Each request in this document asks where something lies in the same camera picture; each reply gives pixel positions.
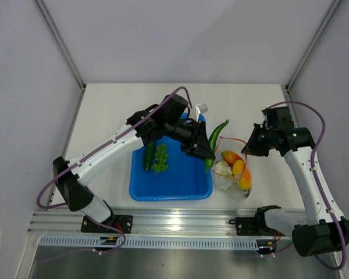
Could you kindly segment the green chili pepper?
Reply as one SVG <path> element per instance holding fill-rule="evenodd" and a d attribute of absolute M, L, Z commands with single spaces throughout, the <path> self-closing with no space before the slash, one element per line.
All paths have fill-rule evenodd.
<path fill-rule="evenodd" d="M 218 137 L 219 137 L 221 131 L 229 124 L 229 122 L 230 122 L 229 119 L 226 119 L 223 123 L 218 125 L 213 130 L 211 136 L 209 137 L 209 144 L 210 144 L 210 147 L 211 147 L 213 154 L 215 154 L 215 151 L 216 151 L 216 143 L 217 143 Z M 207 172 L 208 170 L 210 170 L 213 167 L 214 162 L 215 162 L 215 157 L 213 157 L 213 159 L 205 159 L 204 160 L 205 172 Z"/>

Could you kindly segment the clear zip top bag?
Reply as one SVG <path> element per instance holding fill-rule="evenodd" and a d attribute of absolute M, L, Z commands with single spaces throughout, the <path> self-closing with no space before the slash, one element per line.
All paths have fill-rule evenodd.
<path fill-rule="evenodd" d="M 219 136 L 211 168 L 213 187 L 236 201 L 247 199 L 252 192 L 249 157 L 242 153 L 245 145 L 243 139 Z"/>

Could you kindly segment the green grape bunch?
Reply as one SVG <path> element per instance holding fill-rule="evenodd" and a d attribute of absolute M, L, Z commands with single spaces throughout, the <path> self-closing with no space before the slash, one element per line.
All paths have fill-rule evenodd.
<path fill-rule="evenodd" d="M 154 153 L 154 160 L 151 169 L 155 175 L 163 173 L 168 169 L 168 154 L 166 144 L 159 144 Z"/>

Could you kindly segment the dark green cucumber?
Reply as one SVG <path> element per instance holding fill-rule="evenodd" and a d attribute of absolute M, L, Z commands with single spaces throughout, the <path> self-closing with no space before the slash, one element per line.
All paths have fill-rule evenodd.
<path fill-rule="evenodd" d="M 151 170 L 154 157 L 156 152 L 156 142 L 152 141 L 150 142 L 144 151 L 144 157 L 143 157 L 143 167 L 145 172 L 149 172 Z"/>

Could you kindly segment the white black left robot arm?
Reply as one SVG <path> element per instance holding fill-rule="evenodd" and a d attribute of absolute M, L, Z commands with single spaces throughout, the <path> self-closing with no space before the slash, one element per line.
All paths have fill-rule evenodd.
<path fill-rule="evenodd" d="M 206 123 L 181 119 L 188 107 L 183 97 L 168 95 L 160 104 L 135 112 L 94 150 L 69 160 L 56 158 L 53 161 L 55 185 L 68 209 L 80 211 L 94 220 L 96 228 L 103 233 L 113 229 L 115 215 L 111 207 L 89 189 L 89 183 L 113 162 L 162 137 L 178 141 L 180 150 L 188 156 L 214 159 Z"/>

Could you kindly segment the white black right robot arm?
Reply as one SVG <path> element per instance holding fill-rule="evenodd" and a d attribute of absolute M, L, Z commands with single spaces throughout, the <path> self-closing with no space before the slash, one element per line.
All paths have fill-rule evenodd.
<path fill-rule="evenodd" d="M 288 107 L 266 108 L 262 113 L 264 122 L 254 124 L 241 152 L 260 157 L 267 157 L 273 149 L 280 153 L 298 186 L 306 223 L 299 224 L 280 206 L 264 206 L 255 213 L 255 230 L 263 235 L 276 230 L 291 238 L 303 257 L 342 251 L 349 243 L 349 220 L 329 191 L 311 132 L 295 127 Z"/>

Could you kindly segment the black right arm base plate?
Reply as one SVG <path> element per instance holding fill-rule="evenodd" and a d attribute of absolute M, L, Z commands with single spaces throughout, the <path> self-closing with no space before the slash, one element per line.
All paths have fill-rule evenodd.
<path fill-rule="evenodd" d="M 239 236 L 271 236 L 271 229 L 257 217 L 235 217 L 228 221 Z"/>

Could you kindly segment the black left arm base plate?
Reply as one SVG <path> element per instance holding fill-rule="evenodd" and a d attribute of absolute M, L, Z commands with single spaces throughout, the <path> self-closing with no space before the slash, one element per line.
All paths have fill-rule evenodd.
<path fill-rule="evenodd" d="M 103 225 L 113 227 L 124 234 L 130 234 L 133 226 L 133 216 L 132 215 L 116 215 L 114 218 L 108 218 Z M 88 216 L 83 217 L 80 231 L 82 233 L 113 233 L 113 230 L 96 224 Z"/>

